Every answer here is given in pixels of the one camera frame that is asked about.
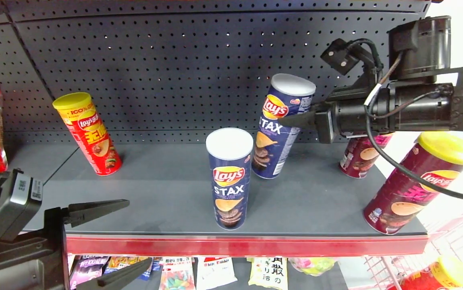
toppled chip can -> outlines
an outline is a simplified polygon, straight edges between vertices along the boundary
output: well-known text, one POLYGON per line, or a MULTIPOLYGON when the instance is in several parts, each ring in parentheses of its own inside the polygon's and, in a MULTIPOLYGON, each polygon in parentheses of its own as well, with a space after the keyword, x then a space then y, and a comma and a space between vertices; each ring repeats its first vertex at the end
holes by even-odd
MULTIPOLYGON (((463 170, 463 140, 447 132, 423 132, 401 165, 446 188, 463 170)), ((364 219, 380 233, 395 234, 438 194, 395 168, 365 207, 364 219)))
POLYGON ((253 172, 271 179, 280 174, 300 128, 282 126, 279 118, 308 112, 316 85, 290 74, 276 74, 262 106, 258 125, 253 172))
POLYGON ((253 138, 238 128, 222 128, 208 135, 206 148, 215 219, 221 228, 235 230, 246 220, 253 138))
POLYGON ((108 176, 120 169, 122 161, 89 93, 66 94, 57 98, 52 106, 60 113, 97 175, 108 176))
MULTIPOLYGON (((379 135, 375 141, 380 148, 385 148, 393 133, 379 135)), ((378 151, 367 137, 352 138, 339 162, 340 170, 349 177, 364 178, 378 159, 378 151)))

white snack package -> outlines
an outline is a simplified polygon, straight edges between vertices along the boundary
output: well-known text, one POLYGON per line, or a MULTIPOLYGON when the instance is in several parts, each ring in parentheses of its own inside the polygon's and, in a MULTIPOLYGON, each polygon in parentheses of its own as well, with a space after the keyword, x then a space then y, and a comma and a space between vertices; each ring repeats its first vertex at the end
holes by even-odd
POLYGON ((288 290, 287 258, 257 257, 251 262, 248 285, 288 290))
POLYGON ((197 290, 208 290, 237 281, 231 257, 198 257, 197 290))

black cable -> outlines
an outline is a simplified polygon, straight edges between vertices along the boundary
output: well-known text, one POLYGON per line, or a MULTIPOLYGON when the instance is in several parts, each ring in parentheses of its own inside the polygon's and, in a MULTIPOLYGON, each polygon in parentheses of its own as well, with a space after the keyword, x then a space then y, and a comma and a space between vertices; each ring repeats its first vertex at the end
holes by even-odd
POLYGON ((434 189, 434 191, 438 191, 440 193, 444 193, 447 196, 451 196, 454 198, 458 199, 463 199, 463 193, 457 193, 455 191, 451 191, 449 189, 442 188, 440 186, 437 186, 433 183, 430 183, 420 176, 414 174, 414 172, 410 171, 409 169, 406 169, 403 167, 401 164, 397 163, 393 158, 391 158, 386 152, 384 152, 376 143, 375 138, 373 137, 373 132, 371 131, 371 119, 368 116, 368 114, 371 114, 373 112, 373 106, 375 103, 375 99, 377 96, 375 96, 372 100, 371 103, 369 103, 369 106, 364 105, 364 111, 366 113, 365 116, 365 126, 366 126, 366 134, 367 137, 369 138, 369 141, 371 141, 371 144, 373 145, 373 148, 385 159, 387 160, 392 166, 397 168, 399 171, 401 171, 403 174, 405 174, 407 177, 412 178, 413 180, 416 180, 417 182, 430 187, 431 189, 434 189))
POLYGON ((375 68, 377 72, 381 72, 384 69, 384 64, 380 59, 380 55, 378 54, 378 49, 376 48, 376 44, 367 38, 359 38, 357 40, 351 40, 346 44, 346 50, 351 50, 354 46, 359 44, 367 44, 371 49, 371 55, 373 55, 373 62, 375 63, 375 68))

robotic arm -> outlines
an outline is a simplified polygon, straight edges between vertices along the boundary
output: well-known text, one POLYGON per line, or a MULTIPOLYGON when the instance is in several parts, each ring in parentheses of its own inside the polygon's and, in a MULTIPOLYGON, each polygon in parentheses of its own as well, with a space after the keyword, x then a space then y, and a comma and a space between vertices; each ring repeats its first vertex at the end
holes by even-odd
POLYGON ((373 135, 395 131, 463 131, 463 68, 450 68, 450 17, 406 23, 393 28, 388 36, 391 67, 384 77, 380 77, 382 66, 372 41, 336 39, 321 59, 343 75, 362 61, 363 75, 353 85, 333 90, 309 112, 278 121, 316 130, 321 143, 332 143, 337 135, 367 135, 380 155, 408 177, 463 199, 463 194, 436 186, 402 167, 373 139, 373 135), (368 44, 371 53, 360 44, 368 44), (437 75, 451 73, 458 73, 456 85, 435 83, 437 75), (390 87, 382 88, 387 80, 390 87))

perforated metal back panel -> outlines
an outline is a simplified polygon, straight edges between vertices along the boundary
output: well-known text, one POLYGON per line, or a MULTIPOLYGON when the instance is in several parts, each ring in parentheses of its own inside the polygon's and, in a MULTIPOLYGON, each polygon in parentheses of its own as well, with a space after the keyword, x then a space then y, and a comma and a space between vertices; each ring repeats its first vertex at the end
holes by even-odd
MULTIPOLYGON (((353 83, 361 74, 360 66, 342 76, 319 58, 336 38, 372 39, 387 66, 386 32, 424 16, 428 2, 7 5, 53 98, 89 92, 119 143, 202 143, 204 137, 189 137, 189 132, 203 134, 225 126, 254 132, 270 77, 276 73, 316 83, 315 101, 337 86, 353 83)), ((45 114, 52 114, 45 119, 57 118, 54 110, 45 114)), ((62 140, 62 134, 51 132, 34 135, 25 139, 62 140)), ((316 137, 303 133, 299 141, 316 137)))

